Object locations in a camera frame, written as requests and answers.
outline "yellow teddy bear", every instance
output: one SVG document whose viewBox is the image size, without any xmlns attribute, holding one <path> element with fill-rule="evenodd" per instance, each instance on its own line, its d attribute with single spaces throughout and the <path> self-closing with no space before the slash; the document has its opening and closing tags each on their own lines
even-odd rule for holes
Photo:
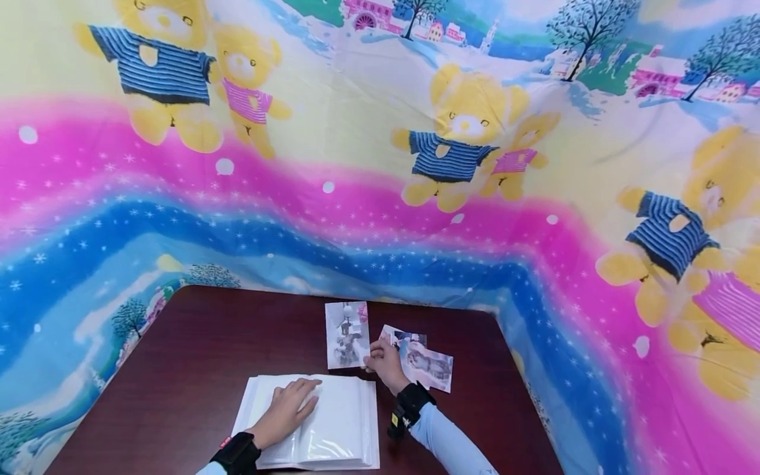
<svg viewBox="0 0 760 475">
<path fill-rule="evenodd" d="M 202 0 L 112 0 L 125 28 L 74 25 L 85 50 L 116 62 L 135 132 L 159 145 L 170 127 L 202 153 L 217 150 L 222 133 L 209 107 L 208 84 L 218 78 L 206 44 Z"/>
<path fill-rule="evenodd" d="M 237 25 L 218 25 L 214 39 L 223 75 L 217 93 L 230 106 L 235 132 L 244 144 L 253 144 L 263 158 L 271 160 L 275 152 L 267 133 L 267 115 L 284 120 L 292 111 L 259 88 L 282 61 L 280 45 L 274 38 L 267 44 Z"/>
<path fill-rule="evenodd" d="M 404 202 L 422 206 L 437 196 L 445 213 L 464 206 L 477 167 L 500 155 L 491 144 L 503 136 L 504 121 L 514 123 L 529 100 L 521 87 L 503 87 L 453 63 L 442 66 L 430 84 L 434 131 L 396 129 L 391 136 L 396 148 L 416 155 L 412 179 L 401 194 Z"/>
<path fill-rule="evenodd" d="M 741 254 L 733 274 L 713 276 L 668 327 L 677 351 L 699 358 L 698 374 L 710 391 L 729 401 L 750 396 L 760 377 L 760 246 Z"/>
<path fill-rule="evenodd" d="M 685 276 L 696 294 L 707 285 L 706 270 L 725 271 L 727 263 L 710 232 L 734 220 L 760 214 L 760 140 L 739 126 L 724 128 L 697 148 L 681 199 L 628 187 L 618 204 L 644 220 L 625 238 L 627 250 L 597 261 L 610 285 L 641 281 L 636 309 L 651 327 L 667 313 L 668 293 Z"/>
<path fill-rule="evenodd" d="M 480 195 L 491 196 L 498 188 L 504 199 L 520 199 L 526 168 L 529 165 L 533 168 L 544 168 L 549 162 L 544 154 L 532 147 L 554 130 L 561 117 L 562 114 L 559 112 L 548 112 L 533 114 L 523 119 L 515 132 L 515 139 L 508 151 L 496 161 L 485 186 L 480 190 Z"/>
</svg>

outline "black wrist strap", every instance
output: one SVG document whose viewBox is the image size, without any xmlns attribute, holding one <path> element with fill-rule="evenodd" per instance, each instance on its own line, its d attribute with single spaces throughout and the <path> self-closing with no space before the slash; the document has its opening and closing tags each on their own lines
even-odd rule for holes
<svg viewBox="0 0 760 475">
<path fill-rule="evenodd" d="M 253 434 L 238 432 L 222 442 L 211 462 L 221 465 L 227 475 L 253 475 L 260 456 L 261 451 L 253 443 Z"/>
<path fill-rule="evenodd" d="M 420 384 L 409 384 L 396 397 L 396 408 L 391 415 L 388 436 L 400 440 L 404 433 L 420 420 L 420 411 L 425 404 L 437 405 L 433 396 Z"/>
</svg>

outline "printed photo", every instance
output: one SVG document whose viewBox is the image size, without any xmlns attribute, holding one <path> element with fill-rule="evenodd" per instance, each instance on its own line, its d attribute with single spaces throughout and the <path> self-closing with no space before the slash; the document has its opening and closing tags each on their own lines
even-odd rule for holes
<svg viewBox="0 0 760 475">
<path fill-rule="evenodd" d="M 328 369 L 358 368 L 369 356 L 367 302 L 325 304 Z"/>
<path fill-rule="evenodd" d="M 382 331 L 380 332 L 380 338 L 389 342 L 396 348 L 396 350 L 399 349 L 398 342 L 401 340 L 414 341 L 427 348 L 427 335 L 399 330 L 390 325 L 383 325 Z"/>
<path fill-rule="evenodd" d="M 399 354 L 404 374 L 426 388 L 451 392 L 454 357 L 428 350 L 416 341 L 400 340 Z"/>
</svg>

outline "dark red table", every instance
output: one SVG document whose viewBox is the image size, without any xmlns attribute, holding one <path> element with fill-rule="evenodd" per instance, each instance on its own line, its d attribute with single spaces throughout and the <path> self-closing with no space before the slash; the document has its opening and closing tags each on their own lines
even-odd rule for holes
<svg viewBox="0 0 760 475">
<path fill-rule="evenodd" d="M 46 475 L 195 473 L 230 434 L 248 377 L 327 372 L 324 304 L 335 301 L 180 290 Z M 432 349 L 454 356 L 452 393 L 435 398 L 502 475 L 562 473 L 493 318 L 371 302 L 372 337 L 383 324 L 425 333 Z M 377 391 L 379 473 L 445 473 L 413 439 L 385 435 L 393 397 L 379 381 Z"/>
</svg>

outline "pink striped shirt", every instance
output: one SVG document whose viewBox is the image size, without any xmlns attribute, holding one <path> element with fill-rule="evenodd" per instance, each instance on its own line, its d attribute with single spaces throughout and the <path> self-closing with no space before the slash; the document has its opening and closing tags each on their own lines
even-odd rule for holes
<svg viewBox="0 0 760 475">
<path fill-rule="evenodd" d="M 710 284 L 693 297 L 710 318 L 737 340 L 760 351 L 760 295 L 734 274 L 710 273 Z"/>
<path fill-rule="evenodd" d="M 515 152 L 507 152 L 496 162 L 495 173 L 522 173 L 528 164 L 535 158 L 537 152 L 532 148 L 525 148 Z"/>
<path fill-rule="evenodd" d="M 272 96 L 260 90 L 237 86 L 226 78 L 222 80 L 222 84 L 227 92 L 227 102 L 232 111 L 255 124 L 267 123 L 267 112 L 272 105 Z M 258 101 L 258 107 L 251 104 L 252 97 Z"/>
</svg>

